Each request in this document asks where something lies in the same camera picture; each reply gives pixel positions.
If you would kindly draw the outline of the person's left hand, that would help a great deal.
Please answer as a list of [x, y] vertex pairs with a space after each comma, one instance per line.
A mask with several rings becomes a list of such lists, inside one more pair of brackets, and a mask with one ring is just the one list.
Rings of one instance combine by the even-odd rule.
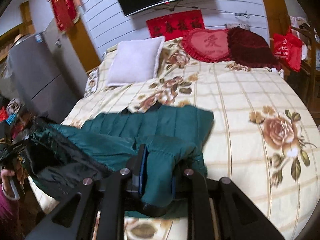
[[11, 187], [10, 179], [16, 176], [21, 186], [23, 186], [24, 180], [25, 180], [24, 168], [22, 167], [16, 168], [16, 171], [17, 173], [13, 170], [8, 170], [6, 168], [1, 171], [3, 192], [9, 197], [9, 199], [12, 199], [12, 200], [19, 200], [19, 198], [16, 197], [14, 194], [14, 191]]

